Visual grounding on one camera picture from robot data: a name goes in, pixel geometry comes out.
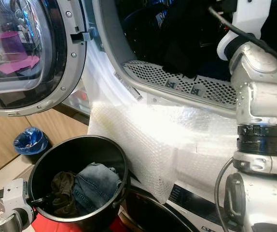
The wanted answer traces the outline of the black garment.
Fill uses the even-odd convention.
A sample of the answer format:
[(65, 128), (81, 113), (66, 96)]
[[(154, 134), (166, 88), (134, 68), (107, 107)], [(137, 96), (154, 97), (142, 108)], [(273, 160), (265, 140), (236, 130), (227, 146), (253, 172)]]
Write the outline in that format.
[(161, 66), (165, 71), (193, 78), (199, 69), (202, 28), (217, 0), (174, 0), (161, 27)]

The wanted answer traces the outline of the white washing machine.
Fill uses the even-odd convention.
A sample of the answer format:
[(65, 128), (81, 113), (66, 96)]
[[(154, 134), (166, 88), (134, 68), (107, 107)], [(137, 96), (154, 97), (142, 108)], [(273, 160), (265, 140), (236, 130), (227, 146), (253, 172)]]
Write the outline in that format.
[(122, 212), (143, 232), (224, 232), (215, 204), (178, 185), (164, 204), (132, 185)]

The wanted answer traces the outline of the olive brown garment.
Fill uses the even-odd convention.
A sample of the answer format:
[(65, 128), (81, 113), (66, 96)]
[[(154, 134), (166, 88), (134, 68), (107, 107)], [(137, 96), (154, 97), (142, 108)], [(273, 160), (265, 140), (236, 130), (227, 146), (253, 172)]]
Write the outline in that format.
[(52, 211), (61, 218), (71, 218), (78, 214), (72, 189), (74, 187), (75, 173), (59, 172), (52, 180)]

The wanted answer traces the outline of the red plastic stool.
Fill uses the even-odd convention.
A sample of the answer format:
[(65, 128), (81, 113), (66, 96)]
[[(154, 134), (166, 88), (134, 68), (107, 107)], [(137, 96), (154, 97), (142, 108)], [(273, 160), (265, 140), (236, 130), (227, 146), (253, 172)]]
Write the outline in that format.
[[(77, 224), (61, 223), (47, 219), (41, 215), (37, 215), (31, 226), (35, 232), (88, 232), (83, 231)], [(101, 230), (101, 232), (130, 232), (130, 230), (117, 217), (108, 228)]]

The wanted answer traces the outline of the blue denim jeans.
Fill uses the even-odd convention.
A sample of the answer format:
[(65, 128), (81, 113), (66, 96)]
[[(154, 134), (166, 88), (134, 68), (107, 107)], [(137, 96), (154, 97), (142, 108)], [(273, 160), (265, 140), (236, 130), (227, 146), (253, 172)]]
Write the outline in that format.
[(79, 215), (103, 207), (121, 183), (115, 168), (95, 162), (88, 164), (75, 176), (71, 190)]

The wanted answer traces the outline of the blue lined waste bin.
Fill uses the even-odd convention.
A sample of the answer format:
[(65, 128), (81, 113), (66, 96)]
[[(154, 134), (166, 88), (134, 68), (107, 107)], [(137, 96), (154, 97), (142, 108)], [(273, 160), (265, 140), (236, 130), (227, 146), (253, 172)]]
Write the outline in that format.
[(13, 148), (19, 155), (35, 160), (39, 159), (50, 145), (46, 133), (35, 127), (26, 128), (13, 141)]

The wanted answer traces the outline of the black round laundry bucket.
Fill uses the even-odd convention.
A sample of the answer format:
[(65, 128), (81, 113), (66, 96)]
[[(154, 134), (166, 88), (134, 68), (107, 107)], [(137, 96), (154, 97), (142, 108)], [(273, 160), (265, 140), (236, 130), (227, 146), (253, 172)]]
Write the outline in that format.
[(83, 135), (63, 141), (45, 152), (33, 166), (27, 181), (28, 203), (31, 205), (32, 199), (52, 194), (51, 183), (55, 174), (78, 173), (90, 163), (100, 163), (115, 168), (122, 181), (114, 196), (103, 207), (90, 214), (71, 218), (57, 217), (49, 207), (35, 207), (35, 210), (47, 219), (77, 224), (83, 231), (105, 230), (117, 218), (119, 207), (130, 188), (129, 159), (123, 149), (111, 139), (96, 135)]

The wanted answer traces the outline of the light wooden cabinet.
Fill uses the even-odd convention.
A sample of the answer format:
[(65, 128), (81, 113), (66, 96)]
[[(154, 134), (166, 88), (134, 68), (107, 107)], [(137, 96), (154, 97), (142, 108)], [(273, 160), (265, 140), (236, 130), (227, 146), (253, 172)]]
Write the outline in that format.
[(57, 145), (72, 137), (86, 135), (88, 123), (89, 119), (84, 115), (70, 117), (57, 110), (29, 116), (0, 116), (0, 170), (18, 156), (13, 141), (26, 128), (39, 128), (48, 136), (52, 145)]

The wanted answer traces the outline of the round glass dryer door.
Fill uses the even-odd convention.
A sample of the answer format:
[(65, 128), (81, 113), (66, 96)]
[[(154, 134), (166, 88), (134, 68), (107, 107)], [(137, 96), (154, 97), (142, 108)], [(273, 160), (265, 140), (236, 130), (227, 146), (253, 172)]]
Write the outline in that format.
[(81, 0), (0, 0), (0, 116), (49, 110), (77, 86), (86, 62)]

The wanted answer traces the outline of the grey label strip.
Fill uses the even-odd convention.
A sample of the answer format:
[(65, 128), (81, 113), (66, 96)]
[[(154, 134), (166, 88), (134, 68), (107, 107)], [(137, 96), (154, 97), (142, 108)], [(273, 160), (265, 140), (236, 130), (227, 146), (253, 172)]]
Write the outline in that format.
[(125, 87), (125, 89), (136, 99), (140, 101), (143, 99), (143, 96), (130, 84), (128, 84), (117, 72), (114, 73), (115, 77), (119, 82)]

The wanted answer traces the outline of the white tumble dryer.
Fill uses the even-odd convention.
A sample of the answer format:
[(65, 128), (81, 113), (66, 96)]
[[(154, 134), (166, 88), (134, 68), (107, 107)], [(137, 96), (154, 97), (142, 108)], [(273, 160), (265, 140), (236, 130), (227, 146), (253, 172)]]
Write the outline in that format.
[[(243, 173), (277, 179), (277, 55), (267, 54), (251, 42), (241, 44), (231, 59), (221, 60), (216, 49), (228, 28), (210, 14), (202, 28), (199, 69), (196, 76), (230, 82), (236, 92), (234, 109), (158, 90), (129, 77), (123, 64), (141, 60), (161, 65), (162, 25), (174, 0), (89, 0), (96, 38), (88, 46), (90, 75), (85, 78), (92, 102), (113, 105), (167, 105), (206, 110), (237, 122), (236, 148), (258, 164)], [(116, 79), (117, 72), (143, 99), (137, 101)], [(227, 162), (218, 173), (214, 193), (224, 197), (225, 180), (237, 173)]]

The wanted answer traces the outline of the clear bubble wrap sheet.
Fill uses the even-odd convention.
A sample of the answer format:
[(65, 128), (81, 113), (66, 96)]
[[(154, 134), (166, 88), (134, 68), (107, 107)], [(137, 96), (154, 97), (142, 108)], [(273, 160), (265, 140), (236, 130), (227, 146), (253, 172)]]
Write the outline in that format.
[(160, 203), (175, 184), (213, 201), (218, 173), (236, 148), (237, 122), (192, 107), (95, 102), (88, 134), (119, 144), (131, 172)]

